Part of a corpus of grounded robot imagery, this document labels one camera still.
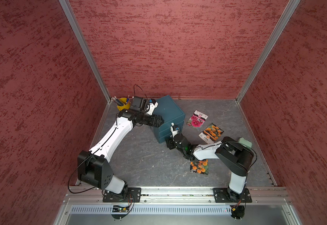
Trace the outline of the teal drawer cabinet box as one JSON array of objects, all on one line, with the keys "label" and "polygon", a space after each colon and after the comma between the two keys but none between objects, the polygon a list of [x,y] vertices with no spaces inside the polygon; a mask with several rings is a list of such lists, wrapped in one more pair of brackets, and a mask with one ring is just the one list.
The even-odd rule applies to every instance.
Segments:
[{"label": "teal drawer cabinet box", "polygon": [[172,123],[178,125],[181,129],[183,128],[186,115],[169,95],[157,99],[157,103],[158,107],[153,113],[161,116],[164,123],[160,127],[151,127],[150,129],[158,143],[163,143],[166,138],[172,137],[170,130]]}]

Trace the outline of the pink hollyhock seed bag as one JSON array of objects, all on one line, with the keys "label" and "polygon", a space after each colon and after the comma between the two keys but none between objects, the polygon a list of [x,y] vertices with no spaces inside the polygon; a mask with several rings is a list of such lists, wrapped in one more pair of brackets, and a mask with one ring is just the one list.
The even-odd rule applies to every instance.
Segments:
[{"label": "pink hollyhock seed bag", "polygon": [[195,110],[191,117],[188,119],[187,125],[189,127],[199,129],[206,122],[207,118],[208,116],[206,114]]}]

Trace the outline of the orange marigold seed bag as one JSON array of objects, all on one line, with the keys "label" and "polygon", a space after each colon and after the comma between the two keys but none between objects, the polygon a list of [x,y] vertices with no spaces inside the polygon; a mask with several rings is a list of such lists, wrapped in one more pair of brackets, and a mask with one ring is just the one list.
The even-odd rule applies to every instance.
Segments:
[{"label": "orange marigold seed bag", "polygon": [[212,144],[218,141],[218,139],[223,135],[223,132],[224,131],[220,127],[211,123],[199,134],[199,137],[207,144]]}]

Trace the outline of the small orange flower seed bag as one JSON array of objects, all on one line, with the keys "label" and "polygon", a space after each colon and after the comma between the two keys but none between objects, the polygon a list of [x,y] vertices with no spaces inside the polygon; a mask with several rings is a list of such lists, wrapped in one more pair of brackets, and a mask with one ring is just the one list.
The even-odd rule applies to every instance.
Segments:
[{"label": "small orange flower seed bag", "polygon": [[192,173],[208,175],[209,174],[208,160],[205,159],[205,160],[190,162],[190,171]]}]

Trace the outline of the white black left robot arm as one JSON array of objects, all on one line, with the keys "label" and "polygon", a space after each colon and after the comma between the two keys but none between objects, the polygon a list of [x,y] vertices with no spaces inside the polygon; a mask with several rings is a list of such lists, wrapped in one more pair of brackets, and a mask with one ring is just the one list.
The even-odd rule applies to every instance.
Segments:
[{"label": "white black left robot arm", "polygon": [[117,113],[106,135],[89,151],[82,151],[78,155],[78,180],[125,197],[128,193],[127,183],[114,175],[110,166],[111,158],[124,137],[136,125],[156,128],[163,125],[162,116],[154,114],[157,107],[155,99],[133,97],[130,107]]}]

